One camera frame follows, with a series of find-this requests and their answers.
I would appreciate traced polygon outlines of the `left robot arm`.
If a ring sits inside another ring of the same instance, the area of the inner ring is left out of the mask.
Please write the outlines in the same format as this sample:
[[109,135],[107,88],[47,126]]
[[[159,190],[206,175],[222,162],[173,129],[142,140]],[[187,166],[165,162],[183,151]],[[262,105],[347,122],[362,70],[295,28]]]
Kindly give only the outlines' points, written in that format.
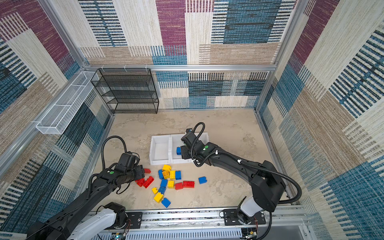
[[85,220],[88,213],[105,197],[124,184],[138,181],[145,176],[137,154],[123,153],[117,163],[91,176],[87,189],[66,208],[44,223],[36,222],[27,231],[28,240],[90,240],[99,232],[126,225],[126,208],[110,203]]

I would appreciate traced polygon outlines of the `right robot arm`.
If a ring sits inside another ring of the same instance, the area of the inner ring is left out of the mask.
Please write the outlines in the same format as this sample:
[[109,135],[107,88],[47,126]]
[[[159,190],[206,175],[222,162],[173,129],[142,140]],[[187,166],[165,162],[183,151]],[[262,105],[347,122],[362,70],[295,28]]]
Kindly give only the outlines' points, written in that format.
[[286,190],[286,184],[277,175],[275,166],[268,161],[262,164],[244,160],[223,150],[211,142],[204,144],[192,129],[187,129],[181,138],[182,158],[192,159],[197,167],[209,165],[224,169],[251,186],[252,196],[245,197],[237,208],[237,219],[248,225],[256,213],[274,212]]

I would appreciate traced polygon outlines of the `yellow hollow brick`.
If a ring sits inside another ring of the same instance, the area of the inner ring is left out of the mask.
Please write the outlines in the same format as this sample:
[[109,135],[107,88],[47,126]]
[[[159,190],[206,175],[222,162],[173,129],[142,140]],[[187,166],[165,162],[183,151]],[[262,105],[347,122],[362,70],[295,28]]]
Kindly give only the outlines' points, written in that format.
[[167,170],[162,171],[162,175],[163,175],[163,178],[167,180],[170,178],[170,171],[167,171]]

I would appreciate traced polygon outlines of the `red long diagonal brick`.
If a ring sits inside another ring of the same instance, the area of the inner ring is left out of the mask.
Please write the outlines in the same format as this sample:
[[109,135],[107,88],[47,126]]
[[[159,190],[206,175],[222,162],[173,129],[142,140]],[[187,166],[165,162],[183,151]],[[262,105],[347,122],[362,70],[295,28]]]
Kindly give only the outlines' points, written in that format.
[[149,178],[143,183],[144,188],[148,188],[155,179],[152,176],[149,176]]

